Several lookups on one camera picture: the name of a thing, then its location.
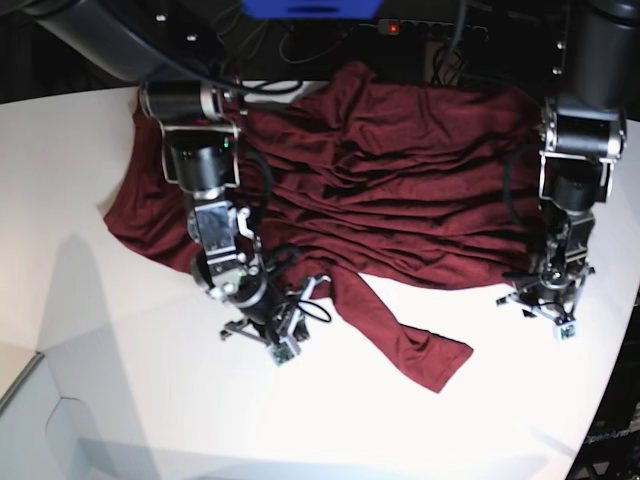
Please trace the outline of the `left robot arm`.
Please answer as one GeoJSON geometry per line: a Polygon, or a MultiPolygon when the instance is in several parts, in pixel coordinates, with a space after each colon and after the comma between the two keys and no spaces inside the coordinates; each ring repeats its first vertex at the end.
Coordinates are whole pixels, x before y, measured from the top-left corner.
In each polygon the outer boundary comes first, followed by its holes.
{"type": "Polygon", "coordinates": [[[633,64],[639,57],[638,2],[571,2],[557,48],[560,81],[541,110],[541,139],[515,150],[502,175],[507,213],[518,227],[532,230],[516,210],[511,177],[523,154],[538,152],[543,249],[528,272],[505,275],[514,290],[497,302],[551,321],[566,340],[575,334],[578,302],[595,272],[588,259],[592,208],[608,200],[627,143],[625,105],[639,76],[633,64]]]}

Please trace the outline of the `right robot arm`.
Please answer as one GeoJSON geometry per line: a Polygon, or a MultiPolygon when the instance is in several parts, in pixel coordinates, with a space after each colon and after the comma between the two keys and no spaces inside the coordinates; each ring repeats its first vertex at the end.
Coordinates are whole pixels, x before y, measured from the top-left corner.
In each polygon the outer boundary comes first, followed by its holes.
{"type": "Polygon", "coordinates": [[[256,341],[277,363],[297,357],[309,336],[306,323],[316,316],[312,294],[325,276],[291,289],[276,283],[298,250],[263,246],[259,227],[273,176],[226,114],[226,104],[242,101],[250,88],[225,76],[223,51],[186,50],[185,37],[168,25],[166,1],[11,1],[7,9],[110,75],[138,84],[142,111],[161,131],[164,177],[184,194],[187,230],[198,245],[192,276],[209,297],[241,313],[221,337],[256,341]]]}

